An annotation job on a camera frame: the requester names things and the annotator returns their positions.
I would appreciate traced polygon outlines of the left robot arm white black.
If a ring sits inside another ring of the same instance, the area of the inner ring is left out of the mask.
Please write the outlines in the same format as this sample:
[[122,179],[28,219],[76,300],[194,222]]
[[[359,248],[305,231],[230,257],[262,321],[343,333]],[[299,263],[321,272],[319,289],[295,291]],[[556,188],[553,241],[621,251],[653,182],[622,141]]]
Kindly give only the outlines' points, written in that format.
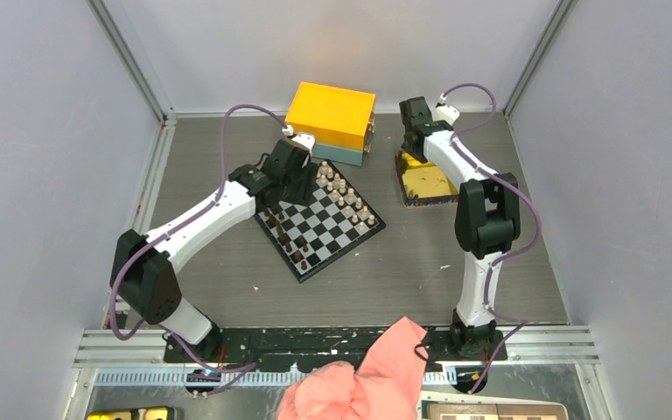
[[314,145],[310,134],[280,139],[261,165],[237,168],[176,219],[145,234],[123,233],[115,248],[110,296],[122,298],[147,324],[176,334],[197,360],[210,361],[221,347],[216,326],[182,296],[177,274],[236,224],[282,202],[307,204],[319,170],[312,162]]

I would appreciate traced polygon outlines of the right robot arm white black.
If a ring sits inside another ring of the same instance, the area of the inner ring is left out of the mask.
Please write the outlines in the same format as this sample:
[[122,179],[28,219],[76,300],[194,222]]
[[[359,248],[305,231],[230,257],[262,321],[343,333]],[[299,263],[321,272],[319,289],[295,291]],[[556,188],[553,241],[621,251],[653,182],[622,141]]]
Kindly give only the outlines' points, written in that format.
[[483,164],[459,140],[451,126],[457,112],[432,108],[422,96],[401,101],[399,109],[402,149],[421,163],[432,162],[458,188],[454,232],[465,253],[465,271],[448,347],[470,360],[496,336],[492,308],[501,258],[521,233],[517,179]]

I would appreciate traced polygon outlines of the gold tin tray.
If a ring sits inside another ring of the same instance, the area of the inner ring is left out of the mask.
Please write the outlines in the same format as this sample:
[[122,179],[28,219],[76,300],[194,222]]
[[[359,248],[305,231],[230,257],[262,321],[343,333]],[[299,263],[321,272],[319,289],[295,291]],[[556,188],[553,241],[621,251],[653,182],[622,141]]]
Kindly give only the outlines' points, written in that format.
[[458,188],[432,162],[421,163],[405,151],[399,151],[395,155],[395,174],[406,207],[459,202]]

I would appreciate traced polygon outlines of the black white chess board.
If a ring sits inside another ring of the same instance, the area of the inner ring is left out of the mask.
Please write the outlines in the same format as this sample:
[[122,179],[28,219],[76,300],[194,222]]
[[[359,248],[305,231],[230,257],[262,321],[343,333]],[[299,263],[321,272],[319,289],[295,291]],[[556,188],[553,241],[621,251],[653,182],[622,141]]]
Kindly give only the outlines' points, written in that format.
[[[381,216],[334,163],[326,160],[321,166],[331,169],[333,179],[329,180],[325,172],[318,176],[314,203],[300,206],[281,202],[254,217],[299,283],[314,277],[386,227]],[[286,246],[279,243],[278,230],[290,237]],[[307,241],[308,252],[296,244],[300,235]]]

